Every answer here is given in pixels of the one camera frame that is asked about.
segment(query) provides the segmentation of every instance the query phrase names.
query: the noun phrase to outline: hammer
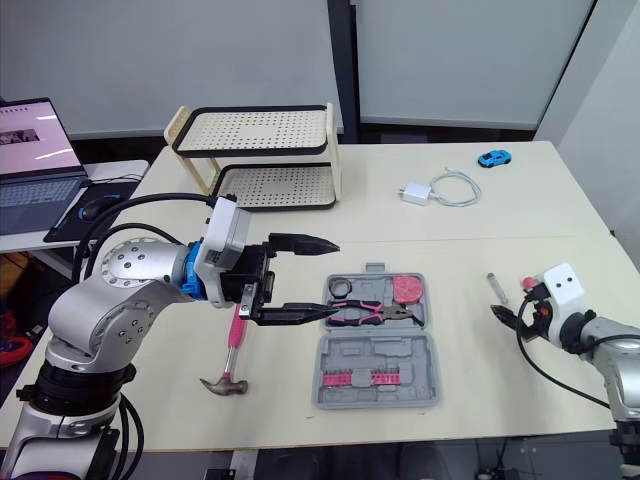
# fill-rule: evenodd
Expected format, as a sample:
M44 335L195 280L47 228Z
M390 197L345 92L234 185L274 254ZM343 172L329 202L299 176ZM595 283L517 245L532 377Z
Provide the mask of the hammer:
M249 383L246 380L239 382L233 381L233 370L238 356L238 348L242 344L244 332L247 330L247 321L240 318L240 305L236 305L236 310L231 321L229 329L229 353L227 354L227 363L224 366L224 372L217 383L210 382L201 378L202 384L212 393L216 395L233 395L234 393L243 394L247 392Z

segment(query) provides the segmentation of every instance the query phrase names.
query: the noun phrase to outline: white cord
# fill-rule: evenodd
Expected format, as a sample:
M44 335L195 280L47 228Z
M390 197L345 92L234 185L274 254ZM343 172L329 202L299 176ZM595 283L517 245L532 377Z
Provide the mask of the white cord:
M482 196L482 190L480 190L480 187L478 186L478 184L474 182L469 175L459 170L452 170L450 168L446 168L445 170L446 170L446 173L443 173L442 175L438 175L437 177L431 179L431 182L429 182L429 187L431 189L429 192L429 197L433 198L435 201L441 203L446 207L468 207L469 205L478 203L478 201L480 200L480 197ZM444 198L442 195L437 194L434 188L434 185L436 184L436 182L442 180L443 178L459 178L460 180L464 180L469 184L469 186L471 187L471 190L473 190L473 198L470 198L468 200L463 200L461 202L451 202L446 198Z

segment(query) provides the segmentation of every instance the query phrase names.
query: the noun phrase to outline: blue toy car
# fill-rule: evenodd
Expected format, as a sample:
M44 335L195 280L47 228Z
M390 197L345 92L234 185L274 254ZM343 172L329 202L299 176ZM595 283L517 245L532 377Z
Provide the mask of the blue toy car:
M480 155L478 163L481 167L491 168L496 165L506 165L511 161L511 154L506 150L491 150L489 153Z

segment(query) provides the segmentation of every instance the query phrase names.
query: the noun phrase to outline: white wall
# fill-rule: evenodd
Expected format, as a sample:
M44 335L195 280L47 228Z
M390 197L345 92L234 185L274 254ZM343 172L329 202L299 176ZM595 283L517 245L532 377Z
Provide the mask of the white wall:
M592 0L358 0L363 121L535 129Z
M554 142L640 267L638 0L599 1L536 139Z
M2 0L0 95L78 136L158 134L180 105L338 108L324 0Z

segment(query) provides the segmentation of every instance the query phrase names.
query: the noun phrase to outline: laptop keyboard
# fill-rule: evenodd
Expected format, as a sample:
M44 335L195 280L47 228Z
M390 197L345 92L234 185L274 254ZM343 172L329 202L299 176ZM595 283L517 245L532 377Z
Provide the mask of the laptop keyboard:
M59 202L67 198L77 183L77 179L72 179L32 185L3 185L0 187L0 208Z

